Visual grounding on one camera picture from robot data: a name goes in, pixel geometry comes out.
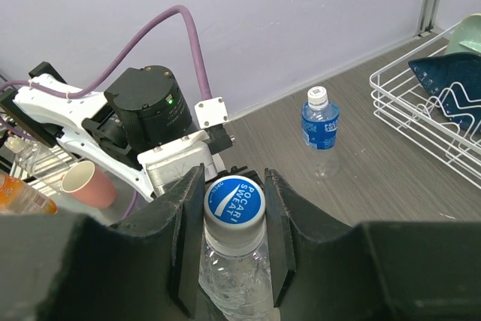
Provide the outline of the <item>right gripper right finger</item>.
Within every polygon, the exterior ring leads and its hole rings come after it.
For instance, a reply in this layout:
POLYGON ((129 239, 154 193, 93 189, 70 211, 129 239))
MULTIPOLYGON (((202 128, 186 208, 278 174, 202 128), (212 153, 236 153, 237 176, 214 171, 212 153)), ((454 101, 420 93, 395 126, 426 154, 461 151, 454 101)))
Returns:
POLYGON ((348 226, 265 171, 274 306, 283 320, 478 320, 480 225, 348 226))

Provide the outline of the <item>blue label water bottle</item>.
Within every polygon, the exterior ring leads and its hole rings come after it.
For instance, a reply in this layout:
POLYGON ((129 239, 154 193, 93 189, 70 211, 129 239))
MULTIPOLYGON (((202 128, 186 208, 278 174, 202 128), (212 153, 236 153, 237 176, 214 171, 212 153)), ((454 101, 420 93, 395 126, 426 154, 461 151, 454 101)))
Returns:
POLYGON ((311 109, 308 102, 301 109, 301 130, 304 143, 312 150, 314 169, 319 178, 333 177, 339 169, 335 150, 340 108, 328 99, 322 110, 311 109))

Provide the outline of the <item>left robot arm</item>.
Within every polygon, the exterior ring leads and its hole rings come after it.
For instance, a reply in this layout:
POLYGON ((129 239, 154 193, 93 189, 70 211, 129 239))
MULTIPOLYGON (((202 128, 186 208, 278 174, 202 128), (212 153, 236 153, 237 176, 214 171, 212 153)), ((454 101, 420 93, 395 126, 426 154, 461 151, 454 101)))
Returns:
POLYGON ((160 65, 128 68, 105 91, 84 92, 42 62, 25 86, 2 85, 1 106, 36 141, 93 161, 147 201, 197 165, 207 183, 257 178, 247 167, 226 168, 220 156, 234 143, 224 100, 190 108, 172 71, 160 65))

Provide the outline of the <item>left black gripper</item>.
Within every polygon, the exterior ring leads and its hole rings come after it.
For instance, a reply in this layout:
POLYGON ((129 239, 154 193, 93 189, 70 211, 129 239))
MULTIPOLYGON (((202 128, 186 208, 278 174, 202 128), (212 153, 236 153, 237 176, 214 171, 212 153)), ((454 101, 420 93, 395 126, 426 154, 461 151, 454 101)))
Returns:
POLYGON ((227 176, 242 176, 251 179, 259 186, 263 185, 262 179, 255 170, 248 168, 247 166, 237 167, 232 166, 230 170, 224 170, 218 173, 218 175, 213 179, 214 181, 227 177, 227 176))

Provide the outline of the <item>clear unlabelled plastic bottle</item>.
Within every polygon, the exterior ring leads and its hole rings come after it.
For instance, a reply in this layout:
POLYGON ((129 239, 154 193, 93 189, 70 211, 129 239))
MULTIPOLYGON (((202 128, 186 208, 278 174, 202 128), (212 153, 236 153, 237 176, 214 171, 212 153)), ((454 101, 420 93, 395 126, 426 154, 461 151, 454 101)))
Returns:
POLYGON ((227 256, 204 241, 199 283, 228 320, 279 320, 271 288, 268 241, 251 253, 227 256))

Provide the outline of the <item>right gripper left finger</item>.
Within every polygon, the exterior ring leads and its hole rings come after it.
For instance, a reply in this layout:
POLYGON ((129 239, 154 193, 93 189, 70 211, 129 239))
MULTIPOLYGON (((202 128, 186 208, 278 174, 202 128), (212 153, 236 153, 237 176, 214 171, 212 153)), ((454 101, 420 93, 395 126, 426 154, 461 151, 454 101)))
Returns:
POLYGON ((3 320, 203 320, 204 169, 111 226, 87 215, 1 218, 3 320))

